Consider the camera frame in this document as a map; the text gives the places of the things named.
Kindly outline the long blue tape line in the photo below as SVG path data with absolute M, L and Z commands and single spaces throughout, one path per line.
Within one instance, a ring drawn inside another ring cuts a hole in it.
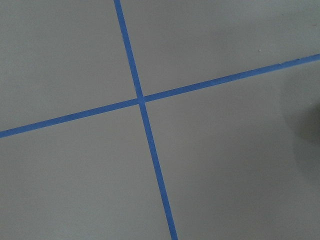
M 145 135 L 146 135 L 146 139 L 147 139 L 147 143 L 148 143 L 148 147 L 149 147 L 149 151 L 152 159 L 152 164 L 154 168 L 157 185 L 158 185 L 160 196 L 161 196 L 161 201 L 162 201 L 162 205 L 163 205 L 163 209 L 164 209 L 164 213 L 165 213 L 165 217 L 168 225 L 168 230 L 169 230 L 171 239 L 177 240 L 178 234 L 177 234 L 177 230 L 176 230 L 176 226 L 175 226 L 175 222 L 174 222 L 174 218 L 173 218 L 173 214 L 170 206 L 170 201 L 168 198 L 168 193 L 166 190 L 165 181 L 163 178 L 161 165 L 159 162 L 157 148 L 156 148 L 156 144 L 155 144 L 155 140 L 154 140 L 151 124 L 150 124 L 146 102 L 144 100 L 143 90 L 142 90 L 142 86 L 141 86 L 141 82 L 140 82 L 140 78 L 139 78 L 139 74 L 138 74 L 138 70 L 135 62 L 134 53 L 131 46 L 131 41 L 130 41 L 129 32 L 128 32 L 126 21 L 125 21 L 122 4 L 119 0 L 115 0 L 114 6 L 117 14 L 117 19 L 119 22 L 120 31 L 122 34 L 124 48 L 127 55 L 130 73 L 132 76 L 132 81 L 133 81 L 136 98 L 137 98 L 137 102 L 140 110 L 140 115 L 142 118 L 143 127 L 145 130 Z

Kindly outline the crossing blue tape line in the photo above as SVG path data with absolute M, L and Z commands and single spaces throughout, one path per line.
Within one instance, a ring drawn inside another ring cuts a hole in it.
M 143 100 L 146 103 L 148 103 L 148 102 L 169 98 L 176 95 L 181 95 L 181 94 L 192 92 L 192 91 L 197 91 L 204 88 L 209 88 L 209 87 L 237 81 L 240 79 L 246 79 L 249 77 L 254 77 L 254 76 L 258 76 L 258 75 L 262 75 L 262 74 L 266 74 L 266 73 L 270 73 L 270 72 L 274 72 L 274 71 L 278 71 L 286 68 L 291 68 L 298 65 L 316 62 L 319 60 L 320 60 L 319 54 L 297 58 L 297 59 L 286 61 L 283 63 L 268 65 L 268 66 L 240 72 L 240 73 L 231 74 L 228 76 L 219 77 L 216 79 L 211 79 L 211 80 L 207 80 L 207 81 L 203 81 L 203 82 L 199 82 L 191 85 L 186 85 L 186 86 L 182 86 L 182 87 L 178 87 L 178 88 L 174 88 L 174 89 L 170 89 L 170 90 L 166 90 L 158 93 L 153 93 L 153 94 L 144 96 Z M 68 114 L 68 115 L 64 115 L 64 116 L 60 116 L 60 117 L 56 117 L 56 118 L 52 118 L 52 119 L 48 119 L 40 122 L 35 122 L 32 124 L 27 124 L 27 125 L 3 130 L 0 132 L 0 137 L 6 138 L 6 137 L 10 137 L 10 136 L 30 132 L 30 131 L 78 120 L 78 119 L 83 119 L 83 118 L 87 118 L 87 117 L 91 117 L 99 114 L 104 114 L 107 112 L 112 112 L 118 109 L 123 109 L 131 106 L 135 106 L 138 104 L 139 104 L 138 99 L 136 98 L 125 100 L 125 101 L 121 101 L 121 102 L 117 102 L 117 103 L 113 103 L 113 104 L 109 104 L 109 105 L 105 105 L 97 108 L 92 108 L 92 109 L 88 109 L 88 110 L 84 110 L 84 111 L 80 111 L 80 112 L 76 112 L 76 113 L 72 113 L 72 114 Z

